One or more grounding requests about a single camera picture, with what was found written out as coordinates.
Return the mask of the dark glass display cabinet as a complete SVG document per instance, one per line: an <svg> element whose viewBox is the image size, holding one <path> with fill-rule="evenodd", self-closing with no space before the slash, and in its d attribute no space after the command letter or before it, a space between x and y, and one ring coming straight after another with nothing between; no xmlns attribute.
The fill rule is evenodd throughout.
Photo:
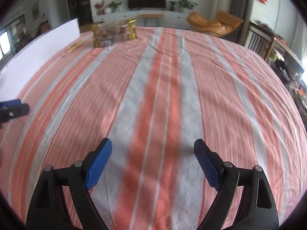
<svg viewBox="0 0 307 230"><path fill-rule="evenodd" d="M90 0L67 0L70 19L77 19L79 26L93 22Z"/></svg>

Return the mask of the green plant left of tv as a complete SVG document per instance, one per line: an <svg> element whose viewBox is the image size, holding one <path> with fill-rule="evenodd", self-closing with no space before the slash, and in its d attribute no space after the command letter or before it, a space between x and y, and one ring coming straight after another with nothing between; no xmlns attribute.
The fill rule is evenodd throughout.
<svg viewBox="0 0 307 230"><path fill-rule="evenodd" d="M118 12L122 4L122 0L113 0L108 7L111 9L111 12Z"/></svg>

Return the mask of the dark wooden chair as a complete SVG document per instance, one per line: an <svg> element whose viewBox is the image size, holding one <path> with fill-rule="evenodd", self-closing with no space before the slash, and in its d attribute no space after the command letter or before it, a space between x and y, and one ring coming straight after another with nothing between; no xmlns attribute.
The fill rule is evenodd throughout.
<svg viewBox="0 0 307 230"><path fill-rule="evenodd" d="M250 21L243 46L268 62L276 40L273 33Z"/></svg>

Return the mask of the grey curtain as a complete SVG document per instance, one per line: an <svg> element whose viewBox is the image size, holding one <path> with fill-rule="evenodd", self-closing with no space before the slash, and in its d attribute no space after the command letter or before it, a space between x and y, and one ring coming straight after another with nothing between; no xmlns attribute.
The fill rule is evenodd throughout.
<svg viewBox="0 0 307 230"><path fill-rule="evenodd" d="M230 14L243 20L243 23L231 33L231 41L242 45L247 31L252 13L253 0L232 0Z"/></svg>

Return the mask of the small potted plant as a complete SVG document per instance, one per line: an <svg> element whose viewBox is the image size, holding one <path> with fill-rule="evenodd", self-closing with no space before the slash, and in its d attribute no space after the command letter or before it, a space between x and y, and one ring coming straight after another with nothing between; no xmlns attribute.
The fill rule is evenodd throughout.
<svg viewBox="0 0 307 230"><path fill-rule="evenodd" d="M170 3L169 11L175 11L176 2L175 1L169 1L169 3Z"/></svg>

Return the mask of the red flower vase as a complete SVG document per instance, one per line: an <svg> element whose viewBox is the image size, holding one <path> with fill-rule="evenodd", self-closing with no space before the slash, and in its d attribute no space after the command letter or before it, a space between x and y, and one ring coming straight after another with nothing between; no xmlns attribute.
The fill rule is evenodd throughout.
<svg viewBox="0 0 307 230"><path fill-rule="evenodd" d="M102 0L101 2L96 2L94 4L94 8L96 9L96 15L104 14L104 4L105 4L105 0Z"/></svg>

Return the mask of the yellow snack packet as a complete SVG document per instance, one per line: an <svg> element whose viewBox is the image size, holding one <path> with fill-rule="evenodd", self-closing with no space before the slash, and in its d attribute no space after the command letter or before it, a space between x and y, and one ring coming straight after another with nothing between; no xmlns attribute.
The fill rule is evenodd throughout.
<svg viewBox="0 0 307 230"><path fill-rule="evenodd" d="M68 48L65 49L64 53L72 53L73 51L75 51L76 49L78 49L79 47L81 47L82 45L84 45L84 41L83 40L79 40L75 43L73 43L71 46L69 46Z"/></svg>

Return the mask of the wooden bench stool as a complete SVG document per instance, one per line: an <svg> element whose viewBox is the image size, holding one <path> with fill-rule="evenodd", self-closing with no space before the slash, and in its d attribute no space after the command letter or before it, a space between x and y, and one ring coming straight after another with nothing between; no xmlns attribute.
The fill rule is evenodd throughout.
<svg viewBox="0 0 307 230"><path fill-rule="evenodd" d="M144 26L149 25L149 21L152 22L155 26L160 26L160 20L164 18L163 14L140 14L138 16L143 20Z"/></svg>

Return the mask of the white round vase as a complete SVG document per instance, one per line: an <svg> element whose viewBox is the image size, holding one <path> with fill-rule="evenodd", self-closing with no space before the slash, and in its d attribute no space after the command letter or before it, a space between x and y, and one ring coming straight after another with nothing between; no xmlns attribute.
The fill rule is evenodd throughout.
<svg viewBox="0 0 307 230"><path fill-rule="evenodd" d="M110 14L110 13L112 13L112 9L110 7L106 7L104 9L104 14Z"/></svg>

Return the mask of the wall painting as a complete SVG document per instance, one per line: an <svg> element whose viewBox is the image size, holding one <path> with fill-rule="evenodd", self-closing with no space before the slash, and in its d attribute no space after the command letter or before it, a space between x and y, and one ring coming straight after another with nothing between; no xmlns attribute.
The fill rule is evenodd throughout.
<svg viewBox="0 0 307 230"><path fill-rule="evenodd" d="M32 19L35 21L40 17L39 1L36 1L31 7Z"/></svg>

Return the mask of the white cardboard box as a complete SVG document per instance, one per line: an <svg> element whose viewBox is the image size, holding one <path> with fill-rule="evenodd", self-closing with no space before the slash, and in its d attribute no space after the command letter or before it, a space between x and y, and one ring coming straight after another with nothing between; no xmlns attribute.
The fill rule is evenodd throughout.
<svg viewBox="0 0 307 230"><path fill-rule="evenodd" d="M17 97L30 78L55 54L80 37L78 20L50 30L17 53L1 70L1 101Z"/></svg>

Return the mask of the white tv cabinet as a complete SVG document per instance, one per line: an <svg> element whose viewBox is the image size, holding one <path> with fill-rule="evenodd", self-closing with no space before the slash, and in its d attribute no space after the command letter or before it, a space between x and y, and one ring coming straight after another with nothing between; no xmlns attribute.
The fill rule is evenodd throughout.
<svg viewBox="0 0 307 230"><path fill-rule="evenodd" d="M131 10L125 12L112 12L110 14L96 15L93 16L93 22L110 23L135 18L137 26L187 30L191 28L187 22L187 17L188 14L182 12L170 12L166 10Z"/></svg>

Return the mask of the green potted plant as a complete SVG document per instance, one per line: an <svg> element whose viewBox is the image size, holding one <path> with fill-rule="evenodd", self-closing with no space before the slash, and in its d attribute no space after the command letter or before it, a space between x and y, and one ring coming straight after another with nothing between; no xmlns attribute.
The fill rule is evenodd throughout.
<svg viewBox="0 0 307 230"><path fill-rule="evenodd" d="M195 7L198 6L197 3L191 0L178 0L177 4L179 5L181 12L188 14L193 10Z"/></svg>

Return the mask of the orange lounge chair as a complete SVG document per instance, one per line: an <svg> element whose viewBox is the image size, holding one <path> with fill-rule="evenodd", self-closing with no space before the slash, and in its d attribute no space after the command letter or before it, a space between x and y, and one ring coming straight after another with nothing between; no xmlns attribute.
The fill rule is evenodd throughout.
<svg viewBox="0 0 307 230"><path fill-rule="evenodd" d="M232 33L243 23L243 19L223 10L218 11L214 20L207 20L196 12L190 13L186 20L194 30L216 37Z"/></svg>

